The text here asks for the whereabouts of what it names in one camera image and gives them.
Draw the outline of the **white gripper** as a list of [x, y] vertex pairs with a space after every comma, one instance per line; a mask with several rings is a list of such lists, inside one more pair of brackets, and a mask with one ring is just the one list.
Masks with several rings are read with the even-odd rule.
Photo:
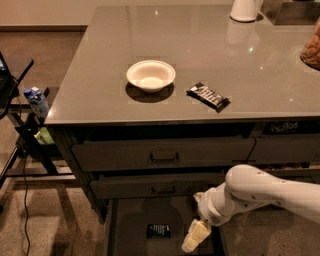
[[211, 226], [221, 226], [228, 222], [234, 213], [231, 194], [225, 187], [197, 192], [193, 198], [197, 202], [198, 214], [202, 220], [192, 221], [182, 244], [185, 253], [193, 252], [211, 234]]

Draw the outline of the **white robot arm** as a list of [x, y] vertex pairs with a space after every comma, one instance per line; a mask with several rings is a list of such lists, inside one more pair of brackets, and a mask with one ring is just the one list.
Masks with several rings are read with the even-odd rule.
[[193, 252], [210, 234], [232, 216], [276, 205], [320, 223], [320, 186], [273, 176], [251, 165], [233, 166], [218, 187], [193, 195], [200, 219], [194, 219], [182, 250]]

